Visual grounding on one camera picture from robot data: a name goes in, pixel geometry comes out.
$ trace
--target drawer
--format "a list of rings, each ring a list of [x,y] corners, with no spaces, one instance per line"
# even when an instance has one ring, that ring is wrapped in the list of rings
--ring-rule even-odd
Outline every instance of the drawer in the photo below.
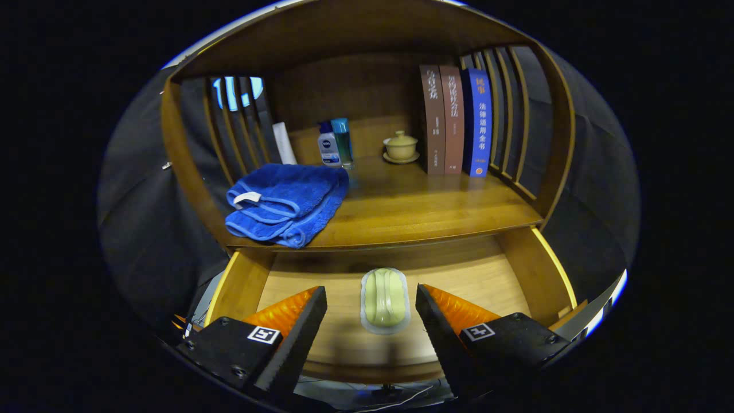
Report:
[[[407,279],[410,324],[397,334],[366,331],[360,322],[361,279],[394,267]],[[307,376],[356,383],[401,383],[443,377],[421,317],[418,284],[430,284],[500,316],[522,312],[550,327],[576,308],[563,267],[534,228],[491,236],[339,252],[242,248],[230,260],[206,325],[244,319],[303,290],[322,285],[328,308],[303,367]]]

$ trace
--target wooden cabinet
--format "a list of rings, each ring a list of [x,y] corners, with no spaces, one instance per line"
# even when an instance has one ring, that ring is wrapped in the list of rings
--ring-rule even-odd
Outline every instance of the wooden cabinet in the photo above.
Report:
[[[553,136],[537,193],[520,184],[524,156],[508,169],[507,156],[495,159],[495,146],[486,178],[429,176],[420,163],[390,165],[382,159],[382,140],[396,130],[422,137],[418,65],[463,66],[464,56],[475,59],[495,86],[506,90],[502,82],[509,82],[508,68],[515,68],[520,86],[514,98],[523,102],[523,113],[515,117],[523,117],[523,128],[517,136],[507,132],[504,145],[520,141],[524,154],[528,96],[522,71],[516,59],[499,68],[480,62],[487,51],[512,46],[529,47],[535,54],[553,104]],[[319,162],[317,121],[349,119],[355,155],[349,193],[326,228],[302,250],[234,237],[203,183],[185,139],[181,82],[221,76],[263,79],[273,121],[286,123],[299,163]],[[230,126],[217,130],[210,96],[203,105],[222,173],[236,180],[248,171],[243,162],[224,161],[222,139],[227,134],[233,142],[240,138]],[[512,116],[505,111],[505,117]],[[164,141],[176,178],[207,229],[233,253],[206,322],[223,315],[242,319],[323,285],[328,310],[304,374],[362,383],[442,376],[415,312],[418,283],[499,315],[523,312],[551,326],[576,307],[572,286],[540,232],[570,167],[573,118],[568,87],[545,48],[468,7],[436,0],[301,1],[248,21],[185,59],[167,80],[161,103]],[[493,130],[504,121],[494,116]],[[261,137],[241,139],[245,144],[232,145],[235,151],[262,145]],[[405,273],[412,301],[409,327],[393,336],[367,332],[359,318],[360,279],[382,266]]]

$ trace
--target book spine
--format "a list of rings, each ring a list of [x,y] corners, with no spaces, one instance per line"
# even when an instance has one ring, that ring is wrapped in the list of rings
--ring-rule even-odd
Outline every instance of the book spine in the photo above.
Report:
[[[461,73],[455,66],[439,66],[443,86],[443,107],[446,125],[446,175],[461,173],[464,155],[464,93]]]
[[[421,65],[423,99],[426,106],[426,157],[429,175],[443,175],[446,157],[443,89],[438,66]]]
[[[483,70],[467,68],[462,75],[466,104],[463,168],[469,176],[487,176],[492,146],[492,85]]]

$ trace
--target towel label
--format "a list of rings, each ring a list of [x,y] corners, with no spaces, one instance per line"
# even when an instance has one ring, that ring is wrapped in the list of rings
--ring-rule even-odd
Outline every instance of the towel label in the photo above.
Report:
[[[247,193],[241,193],[237,195],[234,200],[232,201],[234,203],[235,208],[242,209],[241,206],[239,206],[239,203],[242,201],[252,201],[252,202],[259,202],[261,195],[257,192],[247,192]]]

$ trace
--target window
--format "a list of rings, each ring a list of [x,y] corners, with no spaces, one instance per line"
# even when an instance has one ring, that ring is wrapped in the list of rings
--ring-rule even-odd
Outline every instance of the window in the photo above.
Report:
[[[227,102],[229,104],[230,112],[236,112],[237,111],[237,101],[235,100],[234,96],[234,76],[226,76],[225,77],[225,85],[227,88]],[[252,85],[252,93],[255,95],[255,99],[260,97],[260,94],[263,92],[263,79],[259,77],[250,77],[250,84]],[[212,86],[214,86],[215,93],[217,94],[217,101],[219,102],[219,108],[223,109],[222,106],[222,95],[219,91],[219,88],[222,86],[222,80],[217,79],[212,83]],[[250,105],[250,97],[247,95],[247,93],[242,94],[242,107],[247,107]]]

